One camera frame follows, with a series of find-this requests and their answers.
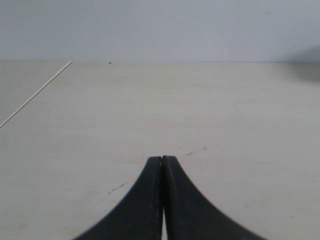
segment white background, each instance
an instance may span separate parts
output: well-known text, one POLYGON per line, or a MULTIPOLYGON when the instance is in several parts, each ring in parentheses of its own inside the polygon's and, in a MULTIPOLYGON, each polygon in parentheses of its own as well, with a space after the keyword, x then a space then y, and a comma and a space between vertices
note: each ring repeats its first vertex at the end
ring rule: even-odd
POLYGON ((0 59, 320 62, 318 0, 0 0, 0 59))

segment black plastic jaw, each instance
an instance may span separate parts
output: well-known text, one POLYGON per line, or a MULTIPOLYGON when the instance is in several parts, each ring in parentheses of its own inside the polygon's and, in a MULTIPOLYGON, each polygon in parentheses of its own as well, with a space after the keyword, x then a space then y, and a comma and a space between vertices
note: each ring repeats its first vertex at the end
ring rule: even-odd
POLYGON ((76 240, 264 240, 213 206, 174 156, 150 157, 122 201, 76 240))

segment white wall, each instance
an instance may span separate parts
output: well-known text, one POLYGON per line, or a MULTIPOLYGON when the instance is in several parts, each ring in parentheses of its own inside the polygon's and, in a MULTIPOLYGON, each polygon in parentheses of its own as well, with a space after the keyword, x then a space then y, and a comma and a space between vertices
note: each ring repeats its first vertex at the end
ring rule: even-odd
POLYGON ((319 0, 0 0, 0 59, 320 62, 319 0))

